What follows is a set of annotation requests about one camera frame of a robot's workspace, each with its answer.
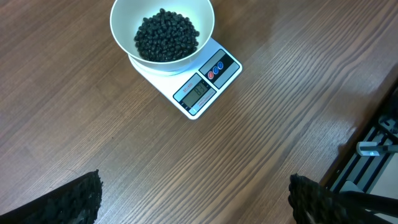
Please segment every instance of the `wooden table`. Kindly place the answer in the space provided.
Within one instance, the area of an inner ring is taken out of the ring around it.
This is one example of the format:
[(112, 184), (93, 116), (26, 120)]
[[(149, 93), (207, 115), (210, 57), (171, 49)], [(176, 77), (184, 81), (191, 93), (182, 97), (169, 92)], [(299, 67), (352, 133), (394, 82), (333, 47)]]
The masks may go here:
[(197, 121), (145, 81), (112, 0), (0, 1), (0, 213), (99, 169), (97, 223), (294, 223), (398, 61), (396, 0), (214, 0), (243, 73)]

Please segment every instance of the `kitchen scale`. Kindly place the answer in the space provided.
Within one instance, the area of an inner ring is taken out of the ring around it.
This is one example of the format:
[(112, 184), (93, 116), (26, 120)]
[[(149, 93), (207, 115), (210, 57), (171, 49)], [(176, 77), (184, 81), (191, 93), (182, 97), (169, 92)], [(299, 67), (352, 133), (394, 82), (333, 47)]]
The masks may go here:
[(132, 66), (189, 119), (199, 118), (243, 69), (212, 38), (188, 67), (178, 71), (154, 70), (129, 58)]

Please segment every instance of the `lcd display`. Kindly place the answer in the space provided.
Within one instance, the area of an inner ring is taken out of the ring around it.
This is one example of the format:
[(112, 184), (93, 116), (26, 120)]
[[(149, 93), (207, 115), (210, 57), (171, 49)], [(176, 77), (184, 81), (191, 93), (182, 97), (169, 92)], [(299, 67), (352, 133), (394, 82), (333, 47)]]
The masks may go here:
[(200, 82), (182, 101), (191, 108), (207, 90), (207, 87)]

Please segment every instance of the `black object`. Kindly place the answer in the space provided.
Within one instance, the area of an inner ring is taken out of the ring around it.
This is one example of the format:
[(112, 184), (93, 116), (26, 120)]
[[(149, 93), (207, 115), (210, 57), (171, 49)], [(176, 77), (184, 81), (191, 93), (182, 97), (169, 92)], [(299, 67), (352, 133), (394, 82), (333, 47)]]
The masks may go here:
[(347, 181), (354, 183), (359, 190), (370, 193), (392, 159), (392, 153), (382, 153), (380, 156), (360, 156), (356, 152), (356, 144), (360, 141), (378, 142), (379, 146), (398, 144), (398, 135), (394, 126), (398, 123), (398, 80), (392, 85), (377, 111), (364, 126), (357, 139), (349, 145), (350, 149), (342, 158), (325, 187), (334, 193), (339, 193)]
[(398, 200), (390, 198), (385, 200), (378, 197), (379, 201), (374, 202), (374, 205), (361, 204), (359, 202), (365, 200), (358, 200), (358, 195), (364, 194), (352, 192), (343, 195), (333, 194), (318, 183), (297, 174), (290, 176), (289, 191), (289, 204), (293, 208), (293, 217), (298, 224), (390, 224), (371, 212), (367, 212), (365, 208), (372, 209), (384, 203), (385, 206), (377, 208), (377, 211), (381, 212), (383, 208), (390, 206), (387, 212), (394, 213), (392, 211), (397, 208), (398, 202)]
[(101, 197), (102, 182), (96, 170), (1, 215), (0, 223), (92, 224)]
[(397, 153), (398, 145), (386, 145), (386, 146), (361, 146), (361, 151), (376, 151), (381, 153)]
[(188, 17), (176, 12), (160, 12), (143, 18), (134, 41), (139, 55), (152, 62), (171, 62), (194, 53), (198, 42), (196, 31)]

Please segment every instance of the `black soybean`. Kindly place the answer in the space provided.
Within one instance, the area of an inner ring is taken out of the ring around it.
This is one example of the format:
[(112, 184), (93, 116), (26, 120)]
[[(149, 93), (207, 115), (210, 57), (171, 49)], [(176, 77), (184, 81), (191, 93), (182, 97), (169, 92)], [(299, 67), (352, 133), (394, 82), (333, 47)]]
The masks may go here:
[(188, 17), (160, 9), (156, 15), (142, 20), (134, 41), (143, 59), (172, 62), (197, 50), (199, 31)]

